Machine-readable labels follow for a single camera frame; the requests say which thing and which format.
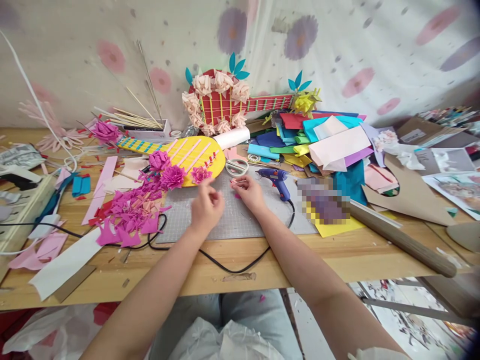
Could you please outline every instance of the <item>paper flower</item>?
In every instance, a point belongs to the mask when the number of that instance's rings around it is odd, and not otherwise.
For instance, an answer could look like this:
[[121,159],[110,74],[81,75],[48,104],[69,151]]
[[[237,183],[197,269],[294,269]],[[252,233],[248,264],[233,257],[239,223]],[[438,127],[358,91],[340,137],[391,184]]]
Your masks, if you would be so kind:
[[231,117],[230,123],[232,128],[243,128],[245,126],[247,118],[244,116],[244,112],[245,110],[242,110]]
[[237,105],[239,102],[246,104],[249,97],[250,87],[246,81],[240,80],[232,86],[230,98],[235,100],[235,105]]
[[209,75],[195,76],[193,79],[193,88],[201,97],[212,97],[212,83]]
[[196,128],[199,128],[204,124],[202,116],[199,113],[191,114],[189,117],[191,124]]
[[213,70],[215,74],[215,91],[223,95],[224,98],[227,97],[227,91],[234,85],[234,81],[226,73]]
[[222,117],[221,121],[216,126],[216,132],[219,134],[223,134],[230,130],[231,130],[230,123],[227,120],[225,120],[224,117]]
[[167,167],[160,178],[160,185],[163,190],[173,190],[181,188],[184,183],[184,177],[187,173],[183,167],[177,165]]
[[148,162],[150,163],[150,170],[157,173],[172,165],[169,155],[160,150],[152,152],[148,157]]
[[188,93],[184,91],[181,94],[181,101],[183,102],[183,106],[189,114],[196,114],[200,112],[200,101],[197,97],[197,94],[194,92]]
[[199,166],[199,167],[194,167],[191,170],[190,176],[191,176],[191,182],[198,185],[203,180],[205,180],[207,178],[211,178],[212,177],[212,172],[207,171],[207,169],[203,166]]
[[212,124],[203,124],[203,127],[201,128],[201,131],[206,137],[210,137],[212,135],[217,134],[217,130],[215,130],[215,127]]
[[93,136],[100,140],[100,143],[116,143],[122,133],[119,128],[109,122],[98,121],[95,127],[91,130]]

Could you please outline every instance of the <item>peach paper flower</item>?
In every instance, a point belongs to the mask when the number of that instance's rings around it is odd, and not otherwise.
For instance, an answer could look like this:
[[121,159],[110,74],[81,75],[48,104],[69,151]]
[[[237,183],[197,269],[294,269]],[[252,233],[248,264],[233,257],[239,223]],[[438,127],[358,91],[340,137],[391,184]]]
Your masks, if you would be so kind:
[[225,120],[224,117],[222,117],[221,121],[216,126],[216,132],[219,134],[223,134],[230,130],[231,130],[230,123],[227,120]]
[[200,112],[199,98],[194,92],[188,93],[184,91],[181,94],[181,101],[183,102],[183,106],[189,114],[196,114]]
[[190,114],[190,122],[196,128],[199,128],[204,124],[202,116],[197,112]]
[[195,76],[195,79],[193,79],[193,88],[201,97],[212,97],[212,83],[208,75]]
[[213,73],[215,74],[215,91],[226,98],[227,91],[234,85],[234,81],[224,72],[214,69]]
[[217,134],[215,127],[212,124],[203,124],[201,131],[205,134],[206,137]]
[[245,126],[245,121],[247,121],[247,118],[244,116],[244,112],[245,110],[242,110],[231,117],[232,128],[243,128]]
[[247,100],[250,97],[250,87],[246,81],[240,80],[231,88],[231,95],[232,100],[235,100],[235,105],[239,102],[244,104],[247,103]]

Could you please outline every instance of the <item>white paper strip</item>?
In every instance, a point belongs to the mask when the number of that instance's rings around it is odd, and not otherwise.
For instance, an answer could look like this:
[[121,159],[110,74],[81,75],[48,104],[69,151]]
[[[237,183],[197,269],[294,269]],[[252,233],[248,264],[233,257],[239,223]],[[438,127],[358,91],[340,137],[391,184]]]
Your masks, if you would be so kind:
[[28,283],[32,284],[40,301],[45,300],[75,275],[102,248],[97,244],[100,228],[97,227],[49,262]]

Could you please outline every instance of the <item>fabric wall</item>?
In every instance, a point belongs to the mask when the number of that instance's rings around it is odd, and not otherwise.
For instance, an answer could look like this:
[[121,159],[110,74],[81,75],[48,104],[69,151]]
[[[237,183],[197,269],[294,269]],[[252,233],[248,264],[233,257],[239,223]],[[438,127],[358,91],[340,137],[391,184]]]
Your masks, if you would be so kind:
[[[303,70],[320,108],[367,114],[370,124],[480,98],[479,16],[464,0],[0,0],[0,29],[35,91],[66,127],[93,106],[153,113],[140,39],[162,115],[188,123],[185,68],[223,69],[235,52],[253,96],[284,94]],[[37,124],[31,99],[0,39],[0,125]]]

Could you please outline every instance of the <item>white wire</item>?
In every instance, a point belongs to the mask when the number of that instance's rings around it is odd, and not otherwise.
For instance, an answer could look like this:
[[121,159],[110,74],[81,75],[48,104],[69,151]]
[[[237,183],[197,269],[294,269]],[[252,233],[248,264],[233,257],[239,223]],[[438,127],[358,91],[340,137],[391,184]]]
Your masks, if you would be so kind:
[[22,64],[20,63],[20,59],[14,49],[14,47],[12,46],[12,44],[10,43],[9,39],[7,39],[7,37],[5,36],[4,32],[2,30],[0,30],[0,33],[2,34],[3,38],[5,39],[6,43],[8,44],[8,46],[10,47],[10,50],[13,54],[13,58],[15,59],[15,62],[16,62],[16,65],[18,66],[18,69],[20,70],[20,73],[21,75],[23,76],[23,79],[25,80],[26,82],[26,86],[28,87],[28,90],[30,90],[30,93],[31,93],[31,96],[33,97],[33,99],[35,100],[35,104],[36,106],[38,107],[38,110],[40,111],[40,114],[41,114],[41,117],[43,118],[43,120],[45,120],[45,123],[46,123],[46,126],[48,127],[48,129],[51,131],[51,133],[53,134],[53,137],[60,143],[61,147],[66,151],[66,153],[71,157],[71,159],[73,160],[73,170],[72,172],[75,172],[77,171],[77,167],[78,167],[78,164],[77,164],[77,159],[75,158],[75,156],[72,155],[72,153],[69,151],[69,149],[65,146],[64,142],[63,141],[60,141],[60,139],[58,138],[57,134],[55,134],[55,132],[53,131],[52,127],[50,126],[50,123],[49,121],[47,120],[47,117],[45,116],[45,113],[44,113],[44,110],[42,109],[42,105],[40,104],[40,101],[39,99],[37,98],[37,95],[35,94],[35,91],[32,87],[32,84],[30,83],[30,80],[29,78],[27,77],[27,74],[25,73],[24,71],[24,68],[22,67]]

